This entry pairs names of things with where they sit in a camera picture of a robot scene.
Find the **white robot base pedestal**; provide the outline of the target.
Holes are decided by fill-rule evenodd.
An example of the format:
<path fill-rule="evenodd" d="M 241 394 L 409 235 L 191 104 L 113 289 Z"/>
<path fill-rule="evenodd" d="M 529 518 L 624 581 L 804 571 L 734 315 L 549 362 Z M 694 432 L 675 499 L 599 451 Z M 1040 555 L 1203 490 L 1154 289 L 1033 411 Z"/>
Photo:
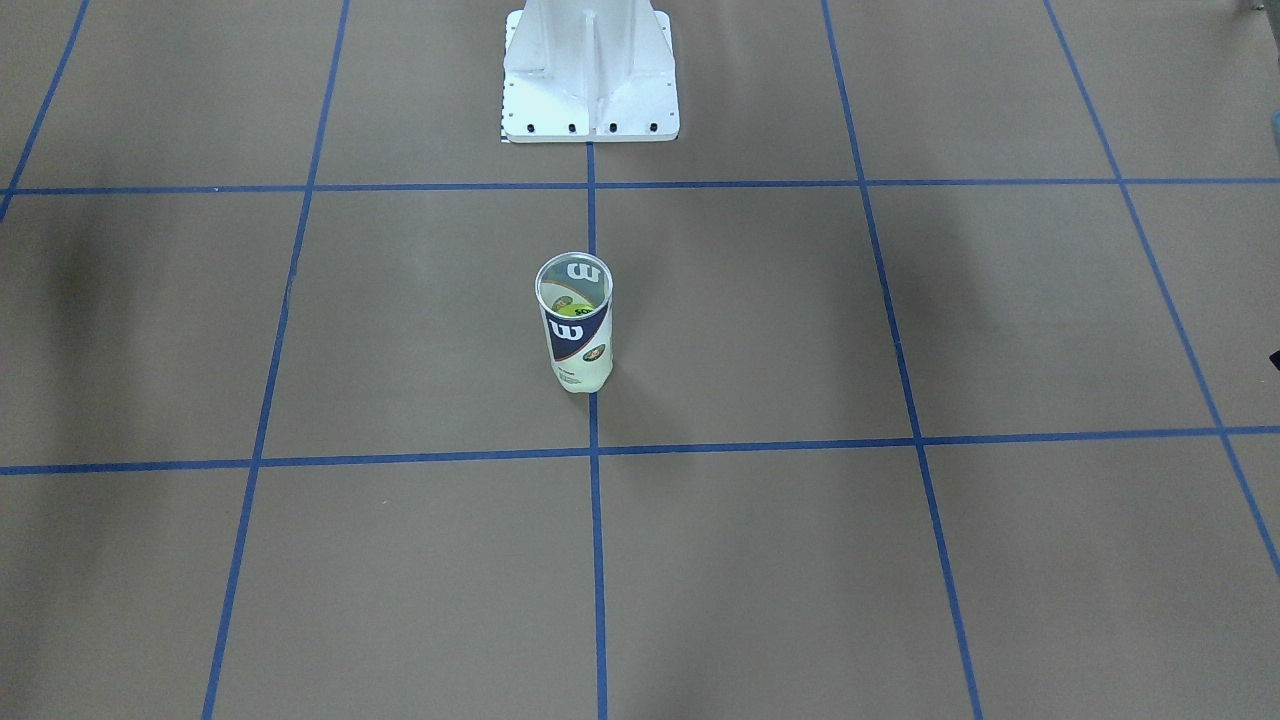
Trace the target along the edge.
<path fill-rule="evenodd" d="M 504 22 L 500 137 L 509 143 L 680 136 L 671 17 L 649 1 L 526 1 Z"/>

